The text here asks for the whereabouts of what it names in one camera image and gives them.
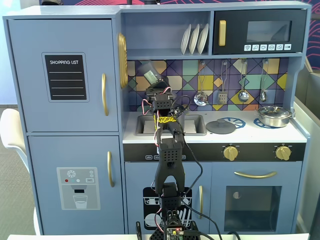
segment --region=gold oven handle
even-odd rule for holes
[[[226,45],[227,21],[220,20],[219,22],[219,46]]]
[[[110,186],[113,188],[115,183],[112,181],[112,170],[111,170],[111,152],[108,151],[108,177]]]
[[[106,100],[106,81],[107,81],[106,74],[103,73],[102,74],[102,103],[103,103],[104,114],[108,116],[109,111],[108,111],[107,100]]]
[[[199,194],[200,194],[200,213],[204,213],[204,195],[203,195],[203,187],[199,186]]]
[[[271,178],[274,175],[276,175],[277,172],[276,171],[272,171],[272,172],[270,172],[268,174],[265,174],[265,175],[251,175],[251,174],[246,174],[244,172],[235,171],[234,174],[238,175],[238,176],[241,176],[241,177],[244,177],[244,178],[249,178],[249,179],[267,179],[267,178]]]

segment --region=gray floor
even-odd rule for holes
[[[14,150],[0,141],[0,240],[34,235],[34,197],[29,173]]]

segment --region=white plate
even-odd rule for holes
[[[186,52],[188,42],[189,42],[190,32],[191,32],[191,24],[189,24],[188,28],[185,30],[183,37],[182,37],[182,42],[181,42],[182,54],[185,54],[185,52]]]
[[[199,40],[198,40],[199,54],[202,54],[202,52],[205,48],[207,37],[208,37],[208,32],[209,32],[209,24],[207,23],[205,25],[204,29],[201,31],[200,36],[199,36]]]
[[[197,24],[195,30],[193,31],[192,35],[191,35],[191,39],[190,39],[190,44],[189,44],[189,50],[190,50],[190,54],[194,54],[196,45],[197,45],[197,40],[198,40],[198,35],[199,35],[199,28],[200,25]]]

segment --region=gold decorative dial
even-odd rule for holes
[[[234,146],[227,146],[223,151],[223,155],[226,159],[233,161],[238,156],[238,150]]]
[[[291,154],[291,150],[287,146],[280,146],[275,150],[275,155],[278,159],[288,161]]]

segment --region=sink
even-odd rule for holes
[[[184,116],[184,131],[186,136],[204,136],[207,134],[204,118],[201,115]],[[153,116],[139,116],[135,128],[136,136],[153,136],[155,123]],[[163,131],[163,136],[170,136],[169,131]]]

